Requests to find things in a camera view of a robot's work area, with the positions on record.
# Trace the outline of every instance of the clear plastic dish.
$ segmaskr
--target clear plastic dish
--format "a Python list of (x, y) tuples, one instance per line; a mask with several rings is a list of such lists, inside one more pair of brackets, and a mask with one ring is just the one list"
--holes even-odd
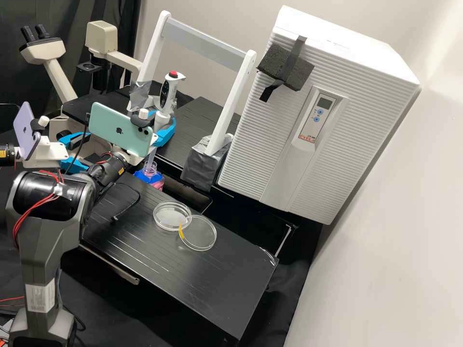
[(159, 203), (153, 211), (156, 224), (164, 230), (178, 231), (178, 226), (188, 227), (191, 223), (191, 210), (178, 201)]
[(217, 240), (217, 230), (209, 219), (200, 214), (188, 217), (188, 225), (178, 230), (180, 239), (195, 251), (207, 251)]

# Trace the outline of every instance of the ribbed white panel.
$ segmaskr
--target ribbed white panel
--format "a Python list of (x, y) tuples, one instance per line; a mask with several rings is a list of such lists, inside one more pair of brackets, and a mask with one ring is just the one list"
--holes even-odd
[(257, 73), (218, 179), (220, 186), (254, 199), (260, 199), (310, 90), (308, 84), (297, 93), (280, 86), (269, 102), (260, 101), (273, 81)]
[[(268, 47), (273, 43), (290, 50), (294, 35), (272, 33)], [(348, 106), (302, 178), (288, 167), (288, 180), (300, 182), (286, 210), (330, 224), (418, 85), (308, 45), (300, 55), (315, 69), (299, 92), (281, 86), (264, 103), (259, 97), (273, 79), (257, 74), (218, 183), (259, 200), (272, 188), (267, 183), (312, 85), (345, 95)]]

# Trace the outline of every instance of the white appliance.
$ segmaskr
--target white appliance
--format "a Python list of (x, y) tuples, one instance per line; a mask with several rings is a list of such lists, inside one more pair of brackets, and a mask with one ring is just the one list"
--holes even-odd
[(302, 90), (258, 72), (218, 184), (283, 211), (330, 224), (420, 91), (388, 44), (283, 6), (267, 49), (291, 50), (315, 68)]

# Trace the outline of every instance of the yellow tape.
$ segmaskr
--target yellow tape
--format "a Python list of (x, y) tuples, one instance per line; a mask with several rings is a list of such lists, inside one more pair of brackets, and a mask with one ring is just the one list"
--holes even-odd
[(178, 226), (178, 233), (180, 234), (180, 237), (183, 239), (185, 239), (185, 236), (183, 235), (183, 231), (182, 231), (182, 224), (180, 224)]

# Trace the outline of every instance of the mint green iphone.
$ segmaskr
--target mint green iphone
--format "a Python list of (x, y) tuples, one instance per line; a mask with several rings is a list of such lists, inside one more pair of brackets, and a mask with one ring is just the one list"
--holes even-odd
[(153, 138), (151, 127), (142, 131), (130, 121), (130, 117), (98, 102), (93, 103), (90, 111), (88, 130), (93, 135), (122, 147), (125, 150), (146, 157)]

